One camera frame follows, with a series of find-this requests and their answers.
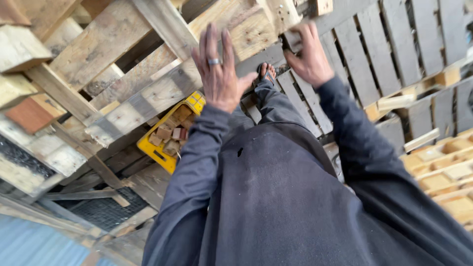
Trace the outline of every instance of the person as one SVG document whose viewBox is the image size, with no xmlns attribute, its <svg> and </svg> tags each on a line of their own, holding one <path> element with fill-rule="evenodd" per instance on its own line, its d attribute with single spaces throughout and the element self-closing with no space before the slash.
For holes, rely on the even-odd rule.
<svg viewBox="0 0 473 266">
<path fill-rule="evenodd" d="M 471 235 L 418 188 L 350 100 L 315 24 L 294 30 L 302 57 L 286 59 L 319 94 L 355 193 L 273 88 L 272 66 L 262 66 L 255 89 L 261 122 L 243 117 L 240 98 L 258 74 L 236 77 L 228 30 L 220 63 L 210 24 L 192 50 L 207 105 L 189 131 L 142 265 L 473 265 Z"/>
</svg>

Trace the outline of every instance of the toe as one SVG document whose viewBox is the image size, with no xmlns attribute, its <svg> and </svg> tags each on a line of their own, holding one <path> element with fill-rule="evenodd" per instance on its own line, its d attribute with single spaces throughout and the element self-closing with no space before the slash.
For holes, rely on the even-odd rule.
<svg viewBox="0 0 473 266">
<path fill-rule="evenodd" d="M 267 67 L 268 67 L 268 64 L 266 63 L 263 63 L 263 65 L 261 66 L 261 77 L 263 77 L 266 74 Z"/>
</svg>

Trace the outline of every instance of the pallet slat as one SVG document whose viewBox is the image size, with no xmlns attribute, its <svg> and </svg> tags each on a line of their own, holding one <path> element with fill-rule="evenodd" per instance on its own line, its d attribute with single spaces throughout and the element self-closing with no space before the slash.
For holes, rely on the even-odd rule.
<svg viewBox="0 0 473 266">
<path fill-rule="evenodd" d="M 355 21 L 349 18 L 335 27 L 335 32 L 360 102 L 367 107 L 379 100 L 379 93 L 358 36 Z"/>
<path fill-rule="evenodd" d="M 290 72 L 287 71 L 283 73 L 276 79 L 276 81 L 281 85 L 281 88 L 286 93 L 287 97 L 289 98 L 289 101 L 299 111 L 299 114 L 306 122 L 306 127 L 310 130 L 310 132 L 312 132 L 312 134 L 314 134 L 314 136 L 316 137 L 319 137 L 320 135 L 322 135 L 322 132 L 320 131 L 320 129 L 317 127 L 317 125 L 314 123 L 309 113 L 307 112 L 306 106 L 300 99 L 299 94 L 296 91 L 296 88 L 294 88 L 294 85 L 292 85 Z"/>
<path fill-rule="evenodd" d="M 378 3 L 358 13 L 357 17 L 382 96 L 391 95 L 401 89 L 401 84 L 384 37 Z"/>
<path fill-rule="evenodd" d="M 422 76 L 419 71 L 419 61 L 415 52 L 406 6 L 398 0 L 385 0 L 382 1 L 382 4 L 401 82 L 404 86 L 409 86 L 419 81 Z"/>
<path fill-rule="evenodd" d="M 429 76 L 443 69 L 434 3 L 432 0 L 412 0 L 412 9 L 422 65 Z"/>
</svg>

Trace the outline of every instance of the finger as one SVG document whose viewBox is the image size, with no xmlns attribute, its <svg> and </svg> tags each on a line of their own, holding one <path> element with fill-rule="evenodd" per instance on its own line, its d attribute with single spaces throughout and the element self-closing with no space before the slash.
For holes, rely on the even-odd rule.
<svg viewBox="0 0 473 266">
<path fill-rule="evenodd" d="M 219 53 L 217 51 L 217 27 L 215 23 L 209 23 L 207 26 L 207 49 L 205 50 L 207 55 L 207 60 L 213 60 L 219 58 Z M 221 70 L 222 66 L 220 64 L 210 65 L 210 70 L 219 69 Z"/>
<path fill-rule="evenodd" d="M 199 42 L 199 49 L 200 49 L 199 59 L 201 61 L 200 65 L 204 74 L 207 74 L 210 72 L 209 63 L 207 62 L 207 57 L 205 55 L 206 47 L 207 47 L 207 32 L 202 31 L 201 40 Z"/>
<path fill-rule="evenodd" d="M 319 33 L 314 21 L 309 22 L 309 29 L 310 29 L 310 33 L 312 34 L 312 38 L 314 40 L 317 40 L 319 38 Z"/>
<path fill-rule="evenodd" d="M 311 47 L 314 41 L 312 33 L 310 32 L 310 27 L 308 24 L 298 24 L 295 25 L 292 29 L 292 32 L 299 32 L 300 38 L 302 39 L 303 47 Z"/>
<path fill-rule="evenodd" d="M 238 88 L 238 93 L 240 94 L 239 96 L 241 97 L 245 90 L 251 86 L 251 83 L 253 80 L 255 80 L 258 77 L 258 72 L 251 72 L 247 74 L 246 76 L 240 78 L 238 80 L 237 88 Z"/>
<path fill-rule="evenodd" d="M 228 29 L 222 31 L 222 44 L 223 44 L 223 68 L 225 70 L 231 70 L 235 68 L 235 57 L 233 55 L 232 38 Z"/>
<path fill-rule="evenodd" d="M 194 60 L 195 65 L 197 66 L 197 70 L 199 71 L 199 74 L 203 78 L 204 77 L 204 72 L 203 72 L 203 69 L 201 67 L 201 60 L 199 58 L 199 52 L 197 51 L 197 48 L 195 48 L 195 47 L 191 48 L 191 56 L 192 56 L 192 59 Z"/>
<path fill-rule="evenodd" d="M 286 58 L 286 61 L 289 63 L 289 66 L 294 69 L 294 71 L 299 75 L 303 69 L 304 69 L 304 63 L 302 60 L 297 58 L 293 53 L 290 51 L 284 51 L 284 57 Z"/>
</svg>

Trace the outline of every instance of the pallet block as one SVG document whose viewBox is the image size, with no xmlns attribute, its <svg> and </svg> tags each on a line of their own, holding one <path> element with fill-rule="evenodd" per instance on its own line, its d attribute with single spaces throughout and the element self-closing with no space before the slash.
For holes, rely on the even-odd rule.
<svg viewBox="0 0 473 266">
<path fill-rule="evenodd" d="M 0 72 L 24 71 L 51 59 L 51 52 L 25 27 L 0 27 Z"/>
<path fill-rule="evenodd" d="M 0 75 L 0 109 L 13 107 L 38 90 L 21 74 Z"/>
<path fill-rule="evenodd" d="M 49 95 L 41 93 L 26 98 L 8 110 L 5 116 L 23 127 L 28 134 L 34 134 L 66 113 Z"/>
</svg>

